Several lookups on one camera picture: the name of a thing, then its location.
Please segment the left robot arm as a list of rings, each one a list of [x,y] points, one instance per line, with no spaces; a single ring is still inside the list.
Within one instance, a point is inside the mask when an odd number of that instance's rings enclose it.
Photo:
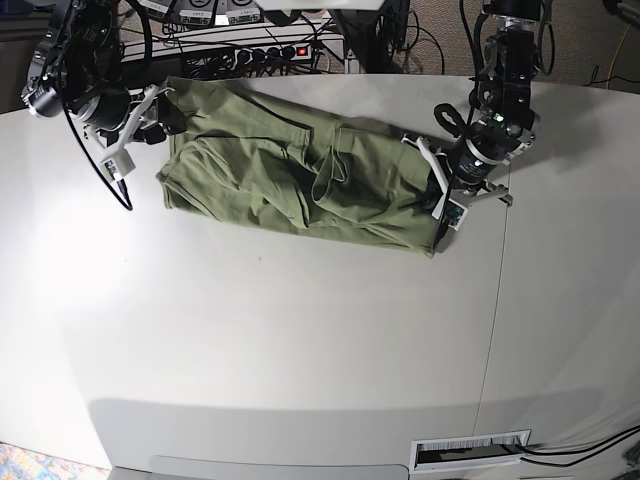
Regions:
[[[474,74],[470,112],[462,116],[448,103],[435,107],[437,123],[455,140],[436,147],[423,136],[404,136],[429,164],[434,181],[427,208],[446,228],[457,230],[469,199],[513,202],[507,186],[489,176],[528,150],[536,139],[539,115],[531,107],[531,83],[542,71],[536,27],[550,14],[542,1],[486,1],[475,23],[463,25]]]

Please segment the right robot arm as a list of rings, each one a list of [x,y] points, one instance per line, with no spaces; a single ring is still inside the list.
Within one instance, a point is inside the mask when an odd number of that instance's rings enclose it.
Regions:
[[[22,101],[36,117],[67,115],[85,126],[104,159],[130,142],[150,145],[186,130],[186,118],[169,100],[169,86],[149,81],[153,37],[144,4],[130,9],[142,27],[139,62],[124,65],[115,1],[59,1],[28,70]]]

